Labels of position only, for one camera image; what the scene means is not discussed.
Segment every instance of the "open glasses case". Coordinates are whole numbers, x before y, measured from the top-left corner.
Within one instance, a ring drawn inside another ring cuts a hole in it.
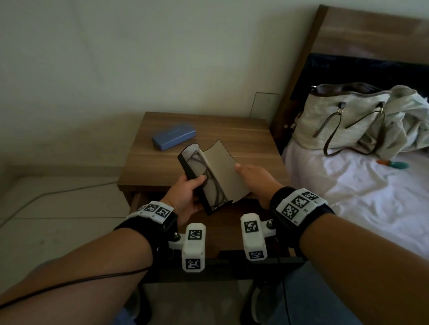
[[[220,140],[206,151],[197,143],[191,144],[178,156],[188,179],[206,175],[206,181],[194,190],[207,215],[213,214],[228,202],[235,203],[249,190],[234,169],[236,161]]]

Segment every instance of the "wire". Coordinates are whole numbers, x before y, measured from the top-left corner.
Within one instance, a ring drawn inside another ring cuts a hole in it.
[[[124,276],[127,276],[127,275],[133,275],[133,274],[137,274],[137,273],[141,273],[141,272],[147,271],[150,268],[151,267],[149,266],[147,268],[142,268],[142,269],[135,270],[135,271],[112,273],[112,274],[104,274],[104,275],[96,275],[96,276],[93,276],[93,277],[85,277],[85,278],[82,278],[82,279],[77,279],[77,280],[72,280],[72,281],[67,281],[67,282],[59,283],[59,284],[56,284],[54,286],[50,286],[50,287],[47,287],[47,288],[44,288],[44,289],[40,289],[40,290],[34,291],[32,293],[23,295],[21,297],[15,298],[15,299],[13,299],[11,301],[5,302],[4,304],[0,305],[0,310],[3,309],[3,308],[6,308],[8,306],[11,306],[13,304],[16,304],[16,303],[18,303],[20,301],[29,299],[31,297],[40,295],[42,293],[45,293],[45,292],[48,292],[48,291],[51,291],[51,290],[54,290],[54,289],[59,289],[59,288],[65,287],[65,286],[71,286],[72,284],[78,284],[78,283],[83,283],[83,282],[88,282],[88,281],[93,281],[93,280],[108,279],[110,277],[124,277]]]
[[[90,186],[83,186],[83,187],[77,187],[74,189],[70,189],[70,190],[63,190],[63,191],[55,191],[55,192],[47,192],[47,193],[43,193],[40,194],[39,196],[36,196],[35,198],[33,198],[32,200],[28,201],[27,203],[25,203],[23,206],[21,206],[17,211],[15,211],[14,213],[12,213],[12,215],[7,218],[1,225],[0,225],[0,229],[7,224],[14,216],[16,216],[18,213],[20,213],[25,207],[29,206],[31,203],[33,203],[34,201],[44,197],[44,196],[48,196],[48,195],[53,195],[53,194],[60,194],[60,193],[67,193],[67,192],[73,192],[73,191],[79,191],[79,190],[84,190],[84,189],[90,189],[92,187],[99,187],[99,186],[105,186],[105,185],[110,185],[110,184],[116,184],[117,181],[115,182],[109,182],[109,183],[104,183],[104,184],[98,184],[98,185],[90,185]]]
[[[280,257],[278,256],[278,251],[275,250],[276,252],[276,256],[277,256],[277,261],[279,264],[281,264],[280,262]],[[292,323],[290,322],[290,316],[289,316],[289,308],[287,307],[287,298],[286,298],[286,285],[284,284],[284,276],[281,277],[281,283],[283,284],[283,295],[284,295],[284,308],[286,310],[286,314],[287,314],[287,320],[289,321],[289,325],[292,325]]]

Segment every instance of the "bed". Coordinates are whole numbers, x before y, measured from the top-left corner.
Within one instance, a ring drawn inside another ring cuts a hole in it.
[[[291,140],[312,85],[405,84],[429,95],[429,21],[320,6],[270,126],[295,187],[324,197],[341,217],[429,259],[429,154],[400,153],[398,170],[344,150],[325,157]]]

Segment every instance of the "black wristband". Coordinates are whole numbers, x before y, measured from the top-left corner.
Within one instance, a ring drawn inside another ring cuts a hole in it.
[[[174,240],[174,233],[178,231],[177,215],[171,213],[168,219],[168,226],[163,228],[149,218],[132,217],[122,222],[114,231],[121,228],[130,228],[146,238],[151,246],[155,264],[163,259],[163,256],[169,250],[168,242]]]
[[[279,213],[276,208],[278,205],[288,197],[290,194],[295,192],[296,189],[293,187],[283,187],[278,190],[270,201],[270,211],[273,214],[273,221],[276,227],[277,238],[282,241],[288,247],[297,248],[299,247],[299,239],[307,227],[320,216],[331,213],[335,214],[334,211],[326,204],[323,204],[315,208],[311,213],[307,214],[305,219],[299,226],[296,226],[293,222]]]

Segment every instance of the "forearm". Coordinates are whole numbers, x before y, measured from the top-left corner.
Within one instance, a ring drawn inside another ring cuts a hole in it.
[[[152,264],[147,240],[118,229],[35,270],[0,296],[0,304],[38,289],[84,277],[134,271]],[[106,324],[124,305],[145,272],[75,284],[0,310],[4,324]]]
[[[300,248],[364,324],[422,324],[429,319],[429,263],[340,217],[325,214]]]

